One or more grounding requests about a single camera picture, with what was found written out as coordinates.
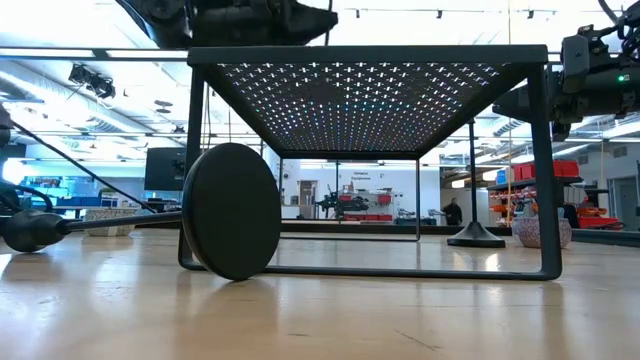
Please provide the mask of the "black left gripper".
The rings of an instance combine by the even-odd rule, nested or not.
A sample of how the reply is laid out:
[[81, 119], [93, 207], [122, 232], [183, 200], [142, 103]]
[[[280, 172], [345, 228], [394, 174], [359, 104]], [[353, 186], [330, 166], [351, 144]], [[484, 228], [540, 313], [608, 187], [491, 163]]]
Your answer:
[[297, 39], [289, 32], [292, 2], [286, 0], [196, 1], [192, 46], [299, 45], [322, 36], [338, 24], [338, 14], [297, 5]]

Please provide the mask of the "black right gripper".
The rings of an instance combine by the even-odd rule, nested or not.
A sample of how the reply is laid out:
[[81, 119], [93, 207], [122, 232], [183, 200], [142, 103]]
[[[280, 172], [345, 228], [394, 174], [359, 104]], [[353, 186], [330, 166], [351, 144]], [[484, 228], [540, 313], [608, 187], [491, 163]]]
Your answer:
[[[572, 36], [562, 40], [560, 53], [562, 70], [549, 72], [549, 105], [552, 139], [564, 141], [575, 123], [583, 120], [588, 99], [580, 95], [592, 66], [608, 46], [601, 41], [602, 30], [593, 24], [585, 25]], [[532, 107], [527, 88], [515, 88], [501, 95], [492, 105], [492, 111], [501, 116], [530, 123]]]

